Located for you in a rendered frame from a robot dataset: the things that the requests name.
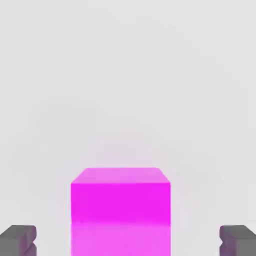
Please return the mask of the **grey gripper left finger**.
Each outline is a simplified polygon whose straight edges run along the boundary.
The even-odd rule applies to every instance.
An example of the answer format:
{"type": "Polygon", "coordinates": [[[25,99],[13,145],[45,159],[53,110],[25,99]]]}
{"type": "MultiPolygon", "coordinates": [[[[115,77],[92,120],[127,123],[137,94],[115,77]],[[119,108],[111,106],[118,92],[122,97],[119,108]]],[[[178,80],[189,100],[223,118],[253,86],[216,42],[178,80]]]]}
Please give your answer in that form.
{"type": "Polygon", "coordinates": [[[37,256],[34,225],[11,225],[0,234],[0,256],[37,256]]]}

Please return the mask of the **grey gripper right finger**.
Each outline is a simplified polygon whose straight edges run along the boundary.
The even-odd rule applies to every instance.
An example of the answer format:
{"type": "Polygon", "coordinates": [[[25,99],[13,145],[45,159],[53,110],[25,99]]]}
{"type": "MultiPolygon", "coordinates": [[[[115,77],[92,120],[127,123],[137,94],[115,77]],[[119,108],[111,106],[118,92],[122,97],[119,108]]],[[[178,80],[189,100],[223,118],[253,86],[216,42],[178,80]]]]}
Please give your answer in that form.
{"type": "Polygon", "coordinates": [[[256,256],[256,234],[245,225],[222,225],[219,256],[256,256]]]}

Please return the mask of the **small magenta cube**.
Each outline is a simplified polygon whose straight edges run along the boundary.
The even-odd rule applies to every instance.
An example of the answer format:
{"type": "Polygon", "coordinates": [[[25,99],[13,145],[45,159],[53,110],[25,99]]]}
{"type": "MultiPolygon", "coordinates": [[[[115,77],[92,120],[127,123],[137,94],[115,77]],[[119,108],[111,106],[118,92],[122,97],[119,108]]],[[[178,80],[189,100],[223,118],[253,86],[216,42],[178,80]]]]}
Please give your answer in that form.
{"type": "Polygon", "coordinates": [[[156,167],[85,169],[70,214],[70,256],[171,256],[171,183],[156,167]]]}

